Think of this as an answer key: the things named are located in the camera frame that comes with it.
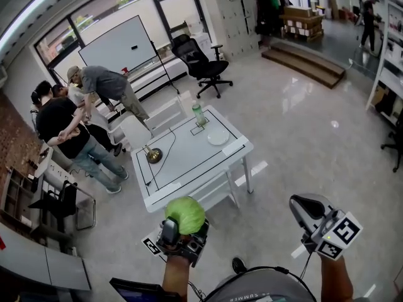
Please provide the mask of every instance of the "gray shirt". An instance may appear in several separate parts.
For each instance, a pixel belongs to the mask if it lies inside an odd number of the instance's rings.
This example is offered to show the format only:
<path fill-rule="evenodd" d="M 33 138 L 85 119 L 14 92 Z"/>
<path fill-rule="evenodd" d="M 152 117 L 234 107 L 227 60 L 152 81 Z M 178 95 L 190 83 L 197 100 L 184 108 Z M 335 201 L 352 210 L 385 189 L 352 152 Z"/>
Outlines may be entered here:
<path fill-rule="evenodd" d="M 247 273 L 217 292 L 211 302 L 313 302 L 308 291 L 294 278 L 278 271 Z"/>
<path fill-rule="evenodd" d="M 128 81 L 125 76 L 111 72 L 102 66 L 88 66 L 81 70 L 84 94 L 97 92 L 99 95 L 119 101 Z"/>

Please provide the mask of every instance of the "table leg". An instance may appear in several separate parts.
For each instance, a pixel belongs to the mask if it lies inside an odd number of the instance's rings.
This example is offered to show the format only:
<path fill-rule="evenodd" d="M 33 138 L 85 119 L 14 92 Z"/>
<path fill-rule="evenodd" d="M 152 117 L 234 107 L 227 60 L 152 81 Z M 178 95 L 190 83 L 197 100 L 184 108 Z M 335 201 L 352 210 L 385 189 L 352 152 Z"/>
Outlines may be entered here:
<path fill-rule="evenodd" d="M 227 174 L 227 179 L 228 179 L 228 183 L 229 183 L 229 188 L 231 190 L 230 198 L 237 205 L 237 207 L 239 209 L 239 203 L 238 203 L 238 200 L 236 198 L 237 185 L 235 184 L 234 180 L 232 179 L 231 172 L 227 171 L 226 174 Z"/>
<path fill-rule="evenodd" d="M 248 193 L 251 194 L 251 193 L 253 193 L 252 173 L 249 168 L 249 160 L 246 155 L 242 158 L 242 164 L 244 165 L 247 191 L 248 191 Z"/>

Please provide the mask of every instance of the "window frame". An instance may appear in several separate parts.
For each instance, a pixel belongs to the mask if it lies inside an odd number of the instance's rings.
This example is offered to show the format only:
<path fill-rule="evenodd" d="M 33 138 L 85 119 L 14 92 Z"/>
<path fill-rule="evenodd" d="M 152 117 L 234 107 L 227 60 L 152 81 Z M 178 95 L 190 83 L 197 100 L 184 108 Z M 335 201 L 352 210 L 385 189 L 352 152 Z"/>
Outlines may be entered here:
<path fill-rule="evenodd" d="M 74 13 L 76 13 L 77 11 L 79 11 L 80 9 L 82 9 L 83 7 L 87 6 L 88 4 L 92 3 L 95 0 L 89 0 L 85 3 L 83 3 L 82 5 L 80 5 L 78 8 L 72 10 L 67 16 L 65 16 L 63 19 L 61 19 L 55 26 L 53 26 L 51 29 L 49 29 L 48 31 L 46 31 L 45 34 L 43 34 L 34 44 L 33 47 L 36 51 L 36 53 L 38 54 L 40 60 L 42 61 L 42 64 L 46 67 L 46 69 L 48 70 L 50 76 L 52 76 L 53 80 L 55 82 L 61 82 L 60 79 L 63 80 L 63 78 L 60 77 L 60 75 L 55 73 L 54 67 L 56 65 L 58 65 L 59 63 L 61 63 L 68 55 L 70 55 L 70 53 L 72 53 L 73 50 L 75 50 L 77 47 L 81 47 L 84 48 L 86 46 L 86 44 L 84 43 L 79 30 L 77 29 L 77 27 L 75 26 L 73 20 L 72 20 L 72 15 Z M 172 38 L 172 33 L 174 33 L 177 30 L 183 29 L 185 27 L 187 27 L 186 23 L 184 22 L 182 25 L 179 25 L 177 27 L 174 28 L 170 28 L 167 18 L 164 14 L 164 11 L 162 10 L 162 6 L 161 6 L 161 1 L 163 0 L 153 0 L 154 5 L 157 9 L 158 15 L 162 21 L 162 24 L 164 26 L 164 29 L 166 31 L 166 34 L 168 36 L 169 41 L 171 42 L 171 44 L 173 43 L 173 38 Z M 203 10 L 202 10 L 202 6 L 200 4 L 200 0 L 195 0 L 195 4 L 196 4 L 196 8 L 198 10 L 199 13 L 199 17 L 201 22 L 203 23 L 204 29 L 207 32 L 208 36 L 210 37 L 210 41 L 211 41 L 211 36 L 210 36 L 210 32 L 208 30 L 208 26 L 207 26 L 207 22 L 206 19 L 204 17 L 203 14 Z M 55 29 L 57 26 L 59 26 L 63 21 L 67 20 L 72 28 L 72 30 L 74 31 L 74 34 L 76 35 L 77 39 L 71 43 L 66 49 L 64 49 L 60 54 L 58 54 L 54 59 L 52 59 L 48 64 L 45 63 L 44 59 L 42 58 L 39 50 L 38 50 L 38 45 L 39 43 L 53 30 Z M 170 62 L 172 60 L 176 59 L 176 57 L 171 58 L 167 61 Z M 142 74 L 140 77 L 138 77 L 137 79 L 147 75 L 148 73 L 152 72 L 153 70 L 156 70 L 157 68 L 159 68 L 160 66 L 162 66 L 162 64 L 160 64 L 158 67 L 153 68 L 152 70 L 150 70 L 149 72 L 146 72 L 144 74 Z"/>

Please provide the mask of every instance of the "screen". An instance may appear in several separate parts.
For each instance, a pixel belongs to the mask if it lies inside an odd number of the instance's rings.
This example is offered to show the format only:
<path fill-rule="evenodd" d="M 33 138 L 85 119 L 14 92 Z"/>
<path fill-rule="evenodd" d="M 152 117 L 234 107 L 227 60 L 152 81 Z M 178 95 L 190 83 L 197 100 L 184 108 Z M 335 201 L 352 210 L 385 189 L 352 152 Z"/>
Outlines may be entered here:
<path fill-rule="evenodd" d="M 117 289 L 117 291 L 127 302 L 158 302 L 158 297 L 154 294 L 127 291 L 126 289 Z"/>

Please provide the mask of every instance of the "black t-shirt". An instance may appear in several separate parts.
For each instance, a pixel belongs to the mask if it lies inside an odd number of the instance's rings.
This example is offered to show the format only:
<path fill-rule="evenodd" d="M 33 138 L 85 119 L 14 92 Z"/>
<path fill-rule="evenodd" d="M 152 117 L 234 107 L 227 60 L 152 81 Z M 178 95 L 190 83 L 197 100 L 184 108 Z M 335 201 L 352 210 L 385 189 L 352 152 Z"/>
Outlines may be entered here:
<path fill-rule="evenodd" d="M 53 98 L 40 108 L 37 129 L 45 142 L 57 137 L 60 131 L 69 126 L 76 109 L 77 106 L 68 98 Z M 89 140 L 87 129 L 81 124 L 78 124 L 78 128 L 80 129 L 78 136 L 58 145 L 60 151 L 69 159 L 77 157 Z"/>
<path fill-rule="evenodd" d="M 373 4 L 370 0 L 364 2 L 364 23 L 366 25 L 373 25 Z"/>

